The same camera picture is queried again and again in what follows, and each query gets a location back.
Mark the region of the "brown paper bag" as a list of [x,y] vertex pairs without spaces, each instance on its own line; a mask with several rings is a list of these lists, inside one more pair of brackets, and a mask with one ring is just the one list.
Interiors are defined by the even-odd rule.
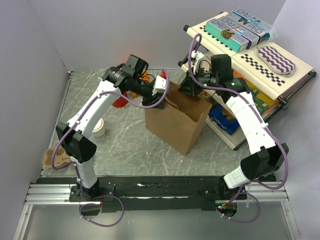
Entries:
[[163,109],[144,110],[146,129],[185,156],[198,140],[212,104],[203,96],[179,92],[173,82],[162,103]]

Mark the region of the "white plastic cup lid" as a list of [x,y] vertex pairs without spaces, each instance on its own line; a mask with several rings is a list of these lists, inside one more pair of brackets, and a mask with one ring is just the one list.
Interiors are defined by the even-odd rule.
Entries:
[[93,133],[99,133],[101,131],[104,131],[105,127],[104,127],[104,120],[102,118],[100,118],[97,122],[97,124],[95,125],[95,127],[93,128],[92,132]]

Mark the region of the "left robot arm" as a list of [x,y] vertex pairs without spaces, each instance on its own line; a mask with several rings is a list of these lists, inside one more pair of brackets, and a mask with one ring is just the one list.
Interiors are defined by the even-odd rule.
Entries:
[[55,127],[59,142],[74,165],[81,195],[87,201],[99,195],[99,180],[94,170],[93,157],[97,146],[90,141],[94,127],[118,99],[131,100],[126,92],[142,97],[140,108],[163,108],[163,101],[169,92],[168,72],[162,69],[152,82],[141,80],[148,69],[148,63],[131,54],[126,63],[108,68],[97,89],[84,106],[67,123],[58,122]]

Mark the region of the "white paper coffee cup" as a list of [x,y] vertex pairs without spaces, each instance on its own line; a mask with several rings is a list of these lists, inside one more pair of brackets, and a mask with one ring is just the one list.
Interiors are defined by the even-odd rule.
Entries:
[[100,129],[92,132],[93,137],[97,139],[103,138],[105,134],[106,134],[105,129]]

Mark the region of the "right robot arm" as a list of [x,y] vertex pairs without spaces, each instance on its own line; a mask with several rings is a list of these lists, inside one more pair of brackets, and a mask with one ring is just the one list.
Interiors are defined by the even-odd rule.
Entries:
[[280,143],[271,133],[254,103],[253,95],[245,80],[235,78],[231,57],[227,54],[211,56],[211,70],[205,72],[201,63],[205,55],[197,50],[188,54],[188,71],[179,91],[197,96],[202,90],[214,90],[230,109],[247,140],[250,156],[241,160],[235,170],[222,178],[218,193],[230,199],[236,188],[277,171],[284,166],[283,182],[289,174],[288,146]]

